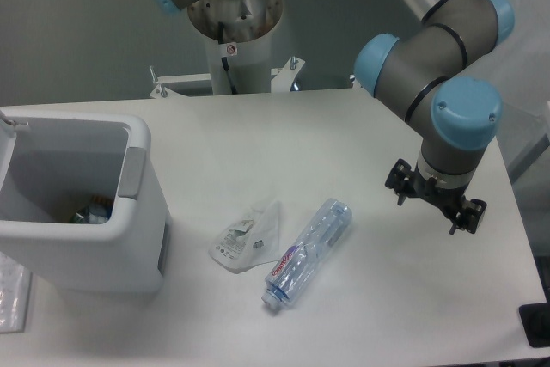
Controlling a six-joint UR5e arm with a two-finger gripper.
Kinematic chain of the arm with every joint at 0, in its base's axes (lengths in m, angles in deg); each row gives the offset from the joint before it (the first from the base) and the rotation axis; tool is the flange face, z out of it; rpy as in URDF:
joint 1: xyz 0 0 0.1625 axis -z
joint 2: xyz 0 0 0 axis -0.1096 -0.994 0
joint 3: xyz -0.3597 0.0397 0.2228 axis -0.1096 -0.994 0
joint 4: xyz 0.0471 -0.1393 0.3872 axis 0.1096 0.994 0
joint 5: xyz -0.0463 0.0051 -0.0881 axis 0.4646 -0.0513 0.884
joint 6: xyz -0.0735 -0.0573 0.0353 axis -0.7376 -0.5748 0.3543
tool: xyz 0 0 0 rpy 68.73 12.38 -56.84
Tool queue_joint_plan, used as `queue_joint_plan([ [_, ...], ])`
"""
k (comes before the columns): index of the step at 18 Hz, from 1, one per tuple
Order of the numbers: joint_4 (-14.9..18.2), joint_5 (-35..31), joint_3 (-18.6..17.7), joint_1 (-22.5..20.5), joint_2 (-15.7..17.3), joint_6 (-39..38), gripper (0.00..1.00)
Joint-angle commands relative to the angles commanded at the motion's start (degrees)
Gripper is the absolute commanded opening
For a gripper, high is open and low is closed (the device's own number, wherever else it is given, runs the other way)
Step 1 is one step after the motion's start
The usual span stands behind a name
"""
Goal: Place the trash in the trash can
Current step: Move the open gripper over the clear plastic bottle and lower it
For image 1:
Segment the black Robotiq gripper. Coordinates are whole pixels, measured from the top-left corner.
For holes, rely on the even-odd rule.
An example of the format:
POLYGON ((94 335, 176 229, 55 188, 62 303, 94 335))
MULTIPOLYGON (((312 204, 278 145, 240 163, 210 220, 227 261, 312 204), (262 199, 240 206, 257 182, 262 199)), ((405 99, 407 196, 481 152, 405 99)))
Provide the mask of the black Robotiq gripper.
POLYGON ((449 234, 464 230, 475 234, 486 212, 486 202, 481 199, 464 199, 468 184, 456 188, 437 187, 425 180, 418 170, 399 159, 388 173, 384 186, 398 197, 397 205, 403 205, 408 198, 422 199, 449 216, 452 225, 449 234))

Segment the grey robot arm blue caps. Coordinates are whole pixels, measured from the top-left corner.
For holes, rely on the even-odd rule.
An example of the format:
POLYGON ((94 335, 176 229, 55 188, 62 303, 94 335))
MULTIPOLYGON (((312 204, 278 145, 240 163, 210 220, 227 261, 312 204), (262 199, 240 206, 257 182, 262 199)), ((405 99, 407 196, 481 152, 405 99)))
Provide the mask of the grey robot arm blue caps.
MULTIPOLYGON (((463 71, 508 38, 508 0, 403 0, 422 28, 410 39, 380 34, 358 54, 356 82, 423 139, 414 165, 398 161, 385 185, 399 201, 418 198, 474 233, 486 211, 465 192, 502 116, 499 92, 463 71)), ((217 95, 272 92, 269 36, 282 0, 156 0, 186 11, 202 34, 217 95)))

